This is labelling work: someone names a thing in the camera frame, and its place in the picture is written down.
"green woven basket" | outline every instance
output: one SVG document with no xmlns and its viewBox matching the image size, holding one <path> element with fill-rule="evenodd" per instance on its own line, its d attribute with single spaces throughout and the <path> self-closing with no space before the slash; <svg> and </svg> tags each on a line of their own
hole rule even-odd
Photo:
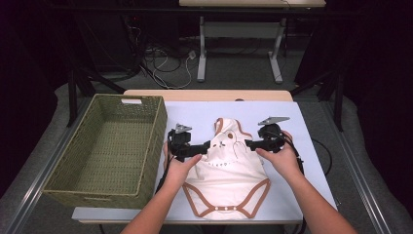
<svg viewBox="0 0 413 234">
<path fill-rule="evenodd" d="M 95 95 L 43 192 L 66 206 L 142 209 L 167 119 L 162 97 Z"/>
</svg>

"desk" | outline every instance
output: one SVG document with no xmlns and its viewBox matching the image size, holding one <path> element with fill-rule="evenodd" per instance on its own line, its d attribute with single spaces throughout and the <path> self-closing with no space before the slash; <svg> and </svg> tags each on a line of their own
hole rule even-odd
<svg viewBox="0 0 413 234">
<path fill-rule="evenodd" d="M 335 207 L 330 189 L 322 173 L 316 151 L 312 145 L 304 119 L 296 102 L 286 91 L 126 91 L 125 95 L 162 95 L 168 112 L 167 130 L 179 122 L 191 126 L 192 144 L 199 144 L 213 137 L 213 121 L 219 117 L 240 120 L 243 129 L 259 139 L 257 123 L 269 116 L 288 116 L 291 119 L 280 123 L 294 136 L 299 152 L 302 152 L 307 179 L 320 194 Z M 163 173 L 164 156 L 158 169 L 158 178 Z M 286 181 L 267 161 L 264 169 L 272 181 L 270 191 L 255 218 L 244 220 L 211 221 L 195 217 L 182 189 L 176 195 L 165 223 L 299 223 L 302 213 Z M 76 208 L 72 218 L 83 223 L 127 223 L 139 210 Z"/>
<path fill-rule="evenodd" d="M 183 7 L 247 7 L 247 8 L 322 8 L 324 0 L 179 0 Z M 280 22 L 207 22 L 200 17 L 200 62 L 198 82 L 206 79 L 206 37 L 269 38 L 275 39 L 273 51 L 268 53 L 273 76 L 277 84 L 282 83 L 282 73 L 277 54 L 282 41 L 285 19 Z"/>
</svg>

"white baby onesie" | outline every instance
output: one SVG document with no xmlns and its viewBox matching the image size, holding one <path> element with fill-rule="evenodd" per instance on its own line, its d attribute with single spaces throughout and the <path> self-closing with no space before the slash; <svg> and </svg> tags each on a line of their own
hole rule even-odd
<svg viewBox="0 0 413 234">
<path fill-rule="evenodd" d="M 245 145 L 240 123 L 219 118 L 207 154 L 183 185 L 195 216 L 206 219 L 255 217 L 270 188 L 261 160 Z"/>
</svg>

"person's right arm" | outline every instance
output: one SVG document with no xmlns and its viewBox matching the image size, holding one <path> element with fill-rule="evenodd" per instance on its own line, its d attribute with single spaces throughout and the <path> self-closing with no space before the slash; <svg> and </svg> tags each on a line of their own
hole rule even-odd
<svg viewBox="0 0 413 234">
<path fill-rule="evenodd" d="M 261 148 L 255 151 L 269 160 L 287 181 L 312 233 L 356 233 L 300 172 L 296 156 L 289 144 L 286 143 L 278 153 L 271 153 Z"/>
</svg>

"person's left hand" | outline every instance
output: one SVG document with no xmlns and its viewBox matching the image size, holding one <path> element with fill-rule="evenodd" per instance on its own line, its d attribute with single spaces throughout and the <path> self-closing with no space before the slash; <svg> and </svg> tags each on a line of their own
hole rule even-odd
<svg viewBox="0 0 413 234">
<path fill-rule="evenodd" d="M 164 144 L 164 155 L 165 162 L 164 167 L 167 165 L 167 161 L 170 158 L 173 158 L 173 155 L 168 156 L 168 144 Z M 195 155 L 184 163 L 179 162 L 176 159 L 171 159 L 169 164 L 169 170 L 167 178 L 165 179 L 165 186 L 169 186 L 173 189 L 179 189 L 182 184 L 185 182 L 186 177 L 188 176 L 189 170 L 194 167 L 202 158 L 201 154 Z"/>
</svg>

